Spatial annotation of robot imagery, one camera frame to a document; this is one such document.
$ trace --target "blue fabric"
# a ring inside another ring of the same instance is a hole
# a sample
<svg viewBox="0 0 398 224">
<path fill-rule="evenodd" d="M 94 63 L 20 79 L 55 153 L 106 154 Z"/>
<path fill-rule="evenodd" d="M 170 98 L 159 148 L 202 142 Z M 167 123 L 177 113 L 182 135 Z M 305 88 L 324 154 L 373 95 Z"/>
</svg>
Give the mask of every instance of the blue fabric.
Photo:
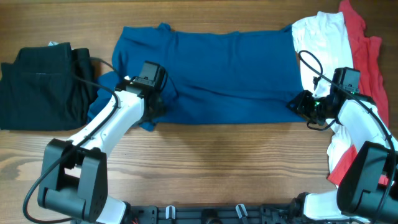
<svg viewBox="0 0 398 224">
<path fill-rule="evenodd" d="M 173 32 L 168 24 L 125 27 L 112 57 L 120 77 L 110 72 L 98 83 L 114 88 L 126 75 L 139 75 L 146 60 L 165 67 L 170 77 L 162 92 L 167 114 L 155 123 L 303 121 L 286 108 L 303 91 L 291 26 L 222 35 Z M 89 117 L 98 114 L 110 98 L 99 90 Z M 142 127 L 154 128 L 148 123 Z"/>
</svg>

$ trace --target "wood grain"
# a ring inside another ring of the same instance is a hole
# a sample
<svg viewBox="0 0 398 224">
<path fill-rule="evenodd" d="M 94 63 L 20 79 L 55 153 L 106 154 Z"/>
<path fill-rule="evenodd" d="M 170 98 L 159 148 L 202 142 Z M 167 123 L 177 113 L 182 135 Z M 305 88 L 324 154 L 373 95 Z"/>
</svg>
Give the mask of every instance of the wood grain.
<svg viewBox="0 0 398 224">
<path fill-rule="evenodd" d="M 397 2 L 353 5 L 368 34 L 384 40 L 380 67 L 396 135 Z M 110 62 L 123 26 L 168 22 L 175 30 L 215 33 L 280 29 L 337 8 L 338 1 L 316 0 L 0 4 L 0 62 L 13 62 L 20 48 L 50 40 L 88 47 L 92 56 Z M 0 223 L 26 222 L 22 201 L 40 174 L 45 145 L 75 132 L 0 131 Z M 334 189 L 326 180 L 330 136 L 303 123 L 131 129 L 109 158 L 109 193 L 134 205 L 288 202 L 300 192 Z M 37 218 L 60 216 L 38 208 L 35 195 L 29 209 Z"/>
</svg>

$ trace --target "red cloth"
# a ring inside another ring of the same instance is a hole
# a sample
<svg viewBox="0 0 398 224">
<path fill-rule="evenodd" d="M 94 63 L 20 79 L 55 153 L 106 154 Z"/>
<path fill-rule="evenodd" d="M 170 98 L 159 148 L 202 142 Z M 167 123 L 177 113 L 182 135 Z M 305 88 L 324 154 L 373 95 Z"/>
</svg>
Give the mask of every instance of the red cloth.
<svg viewBox="0 0 398 224">
<path fill-rule="evenodd" d="M 388 100 L 387 94 L 383 87 L 383 77 L 377 64 L 379 51 L 381 46 L 380 37 L 364 36 L 366 28 L 365 21 L 351 7 L 349 0 L 340 2 L 339 12 L 343 12 L 344 20 L 347 28 L 349 45 L 353 54 L 354 68 L 361 71 L 359 80 L 359 91 L 362 94 L 371 96 L 376 102 L 377 112 L 384 124 L 388 127 Z M 354 146 L 351 146 L 341 157 L 333 172 L 329 175 L 328 180 L 339 185 L 350 165 L 356 156 Z"/>
</svg>

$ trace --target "black cloth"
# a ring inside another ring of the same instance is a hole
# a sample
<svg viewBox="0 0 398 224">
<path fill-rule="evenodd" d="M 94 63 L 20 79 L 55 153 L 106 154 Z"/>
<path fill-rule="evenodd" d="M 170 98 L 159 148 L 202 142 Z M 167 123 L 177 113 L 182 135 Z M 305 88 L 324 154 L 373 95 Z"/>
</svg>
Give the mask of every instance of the black cloth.
<svg viewBox="0 0 398 224">
<path fill-rule="evenodd" d="M 88 49 L 72 50 L 70 43 L 20 49 L 13 64 L 2 63 L 0 129 L 71 130 L 87 121 L 96 90 L 74 79 L 74 60 L 88 58 Z M 94 81 L 89 60 L 75 65 L 76 75 Z"/>
</svg>

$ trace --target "table top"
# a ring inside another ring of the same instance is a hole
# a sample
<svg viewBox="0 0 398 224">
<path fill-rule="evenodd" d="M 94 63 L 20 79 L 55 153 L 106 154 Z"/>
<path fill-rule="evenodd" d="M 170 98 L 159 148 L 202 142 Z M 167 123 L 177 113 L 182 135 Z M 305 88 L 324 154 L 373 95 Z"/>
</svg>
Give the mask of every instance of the table top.
<svg viewBox="0 0 398 224">
<path fill-rule="evenodd" d="M 134 1 L 46 4 L 0 3 L 0 62 L 13 62 L 22 47 L 49 41 L 87 47 L 111 61 L 123 26 L 169 23 L 185 32 L 226 33 L 280 29 L 318 11 L 337 12 L 339 1 Z M 379 65 L 390 104 L 390 128 L 398 134 L 398 16 L 396 1 L 352 1 L 383 38 Z M 38 178 L 44 147 L 74 131 L 0 131 L 0 223 L 24 223 L 22 201 Z M 108 160 L 109 194 L 133 205 L 250 205 L 286 203 L 301 192 L 326 192 L 326 149 L 332 132 L 305 123 L 203 125 L 160 124 L 154 132 L 129 130 Z M 37 206 L 30 213 L 61 215 Z"/>
</svg>

